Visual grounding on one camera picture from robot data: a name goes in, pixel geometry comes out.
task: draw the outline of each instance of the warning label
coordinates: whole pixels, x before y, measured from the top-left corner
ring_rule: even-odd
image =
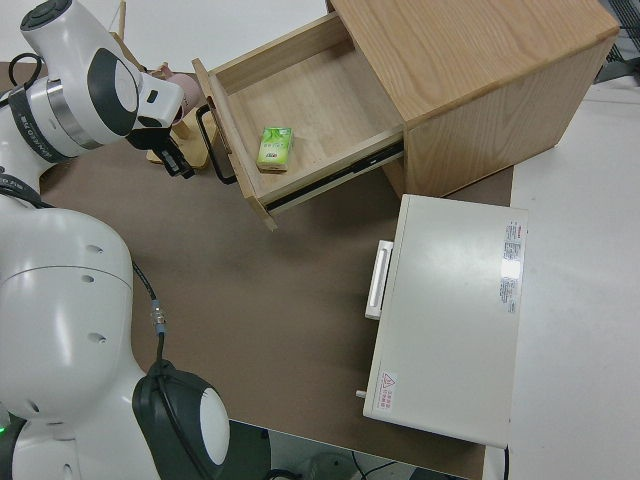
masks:
[[[398,383],[398,375],[390,372],[380,372],[378,379],[378,400],[376,409],[390,412],[393,408],[393,395]]]

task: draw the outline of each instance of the black drawer handle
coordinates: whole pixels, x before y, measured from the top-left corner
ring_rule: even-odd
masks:
[[[209,138],[209,134],[207,133],[207,129],[204,126],[204,121],[202,120],[202,117],[207,112],[211,112],[211,108],[209,108],[208,104],[204,104],[203,106],[198,108],[198,110],[196,111],[196,121],[198,122],[198,128],[200,128],[200,134],[202,135],[202,139],[204,140],[204,144],[206,145],[207,151],[209,152],[209,158],[211,159],[211,164],[213,165],[213,169],[216,172],[216,176],[225,185],[231,185],[233,183],[236,183],[238,181],[238,179],[236,178],[235,175],[230,175],[228,177],[225,177],[224,174],[222,173],[222,169],[220,168],[220,165],[218,165],[218,162],[216,160],[216,156],[213,153],[213,145],[211,144],[211,139]]]

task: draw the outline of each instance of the green box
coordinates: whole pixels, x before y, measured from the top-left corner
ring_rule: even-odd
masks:
[[[256,161],[258,168],[267,172],[286,172],[292,146],[291,128],[265,127]]]

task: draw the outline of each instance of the label sticker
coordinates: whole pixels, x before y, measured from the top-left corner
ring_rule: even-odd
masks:
[[[381,372],[378,379],[378,401],[376,409],[390,412],[393,408],[393,395],[398,383],[398,375],[390,372]]]
[[[502,268],[500,272],[500,302],[509,313],[516,313],[520,297],[520,277],[522,276],[523,226],[513,220],[504,233]]]

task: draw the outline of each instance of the white handle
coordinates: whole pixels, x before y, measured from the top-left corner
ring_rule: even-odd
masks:
[[[391,251],[393,242],[380,240],[378,243],[378,253],[373,267],[371,277],[371,287],[369,288],[369,298],[367,299],[367,309],[365,317],[372,320],[380,320],[382,313],[382,300],[384,298],[384,287],[387,284],[387,273],[389,272],[389,262],[391,261]]]

